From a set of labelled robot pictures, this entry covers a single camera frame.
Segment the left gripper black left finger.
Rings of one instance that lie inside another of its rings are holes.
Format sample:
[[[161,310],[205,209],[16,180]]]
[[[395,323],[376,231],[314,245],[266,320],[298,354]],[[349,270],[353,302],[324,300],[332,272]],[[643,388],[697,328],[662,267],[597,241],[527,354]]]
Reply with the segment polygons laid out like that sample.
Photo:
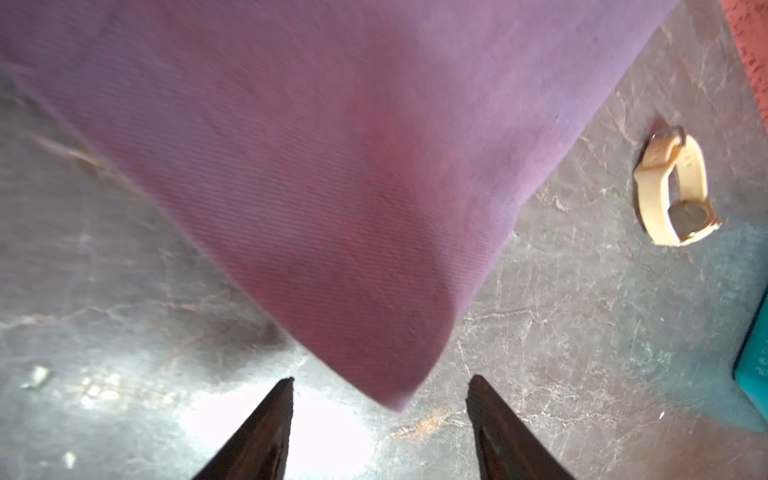
[[[294,379],[276,383],[194,480],[281,480],[294,413]]]

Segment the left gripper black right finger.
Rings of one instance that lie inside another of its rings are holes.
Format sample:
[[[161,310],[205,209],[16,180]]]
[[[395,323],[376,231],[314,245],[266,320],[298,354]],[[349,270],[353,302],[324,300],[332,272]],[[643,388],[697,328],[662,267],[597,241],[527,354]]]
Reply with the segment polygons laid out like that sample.
[[[471,378],[466,407],[482,480],[573,479],[483,376]]]

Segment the teal plastic basket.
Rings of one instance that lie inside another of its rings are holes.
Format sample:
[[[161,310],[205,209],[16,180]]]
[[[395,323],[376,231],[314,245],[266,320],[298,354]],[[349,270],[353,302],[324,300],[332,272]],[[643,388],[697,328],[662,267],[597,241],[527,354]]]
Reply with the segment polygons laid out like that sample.
[[[764,292],[743,344],[732,377],[764,421],[767,421],[767,292]]]

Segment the purple trousers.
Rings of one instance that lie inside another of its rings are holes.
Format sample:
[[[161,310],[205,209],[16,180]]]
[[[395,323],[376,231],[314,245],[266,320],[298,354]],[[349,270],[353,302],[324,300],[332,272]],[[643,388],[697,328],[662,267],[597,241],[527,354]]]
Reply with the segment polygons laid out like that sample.
[[[5,1],[1,61],[405,408],[670,1]]]

